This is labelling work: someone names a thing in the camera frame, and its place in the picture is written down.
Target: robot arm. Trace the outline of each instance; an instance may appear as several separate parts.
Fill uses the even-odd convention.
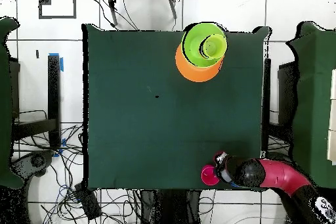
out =
[[[215,174],[236,187],[280,189],[290,197],[306,224],[336,224],[333,206],[311,182],[286,162],[268,159],[243,160],[225,152],[215,155]]]

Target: white tile floor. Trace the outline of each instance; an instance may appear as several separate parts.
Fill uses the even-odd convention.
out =
[[[106,18],[112,21],[109,8],[101,2]],[[125,0],[128,13],[140,30],[171,31],[175,20],[171,14],[168,0]],[[105,20],[99,5],[93,0],[77,0],[76,19],[40,20],[38,0],[0,0],[0,16],[17,18],[20,27],[9,34],[7,47],[10,55],[19,59],[20,72],[20,110],[44,109],[47,111],[47,55],[59,53],[64,58],[64,71],[61,72],[62,129],[81,125],[83,121],[83,84],[82,84],[82,33],[81,23],[92,23],[104,30],[113,28]],[[284,41],[293,39],[296,26],[303,20],[313,20],[327,29],[336,27],[336,0],[178,0],[175,5],[177,21],[174,30],[183,30],[193,22],[215,21],[232,32],[250,32],[257,26],[270,26],[269,55],[271,69],[271,110],[278,110],[277,71],[280,64],[294,60],[293,53]],[[117,0],[117,11],[128,19],[123,0]],[[43,6],[44,15],[71,15],[72,0],[52,0],[51,6]],[[117,14],[118,28],[130,30],[131,26]],[[20,119],[42,119],[43,113],[24,114]],[[271,113],[271,121],[277,121],[276,113]],[[79,146],[77,135],[71,139]],[[20,150],[28,146],[20,145]],[[83,176],[81,156],[76,156],[79,165],[72,165],[74,183]],[[64,183],[64,165],[60,158],[53,158],[52,166],[58,172],[58,181]],[[58,195],[56,175],[52,168],[42,178],[33,178],[29,192],[29,211],[32,224],[42,224],[46,209],[53,207]],[[111,204],[111,198],[123,196],[124,190],[98,190],[98,201],[104,213],[119,213],[127,197]],[[213,198],[214,191],[203,191],[201,196]],[[215,205],[211,212],[201,215],[202,224],[284,224],[285,211],[277,194],[251,191],[217,191]],[[211,208],[209,199],[203,198],[200,212]],[[83,210],[78,209],[78,216]],[[125,213],[131,213],[125,205]],[[97,219],[102,224],[105,217]],[[135,222],[135,215],[126,218],[127,224]],[[62,221],[59,224],[74,224]],[[78,224],[88,224],[80,219]],[[117,224],[106,219],[104,224]]]

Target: green table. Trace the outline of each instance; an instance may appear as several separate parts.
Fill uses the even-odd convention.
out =
[[[204,83],[185,79],[175,65],[184,32],[86,30],[88,186],[232,189],[204,185],[201,169],[219,150],[246,158],[261,154],[268,28],[227,33],[222,70]]]

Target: power strip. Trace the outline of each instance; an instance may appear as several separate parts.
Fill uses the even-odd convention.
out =
[[[89,220],[95,219],[102,215],[98,200],[93,190],[82,189],[81,183],[75,185],[73,192],[77,201],[83,205],[85,215]]]

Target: orange cup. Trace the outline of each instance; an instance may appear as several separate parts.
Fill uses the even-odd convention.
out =
[[[175,60],[179,72],[188,80],[193,82],[205,82],[214,78],[222,68],[224,56],[219,59],[214,65],[206,68],[194,66],[188,62],[183,55],[181,44],[177,47]]]

